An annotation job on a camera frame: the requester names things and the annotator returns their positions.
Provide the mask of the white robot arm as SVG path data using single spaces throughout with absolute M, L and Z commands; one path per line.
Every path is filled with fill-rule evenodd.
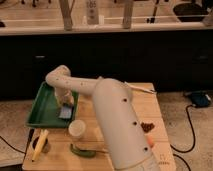
M 64 65 L 49 72 L 45 81 L 62 92 L 91 96 L 115 171 L 161 171 L 132 106 L 131 89 L 125 83 L 112 78 L 71 77 Z

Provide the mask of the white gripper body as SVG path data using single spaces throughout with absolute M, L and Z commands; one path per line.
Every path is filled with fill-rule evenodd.
M 71 106 L 74 103 L 74 98 L 70 90 L 55 88 L 54 94 L 59 106 L 63 106 L 64 104 Z

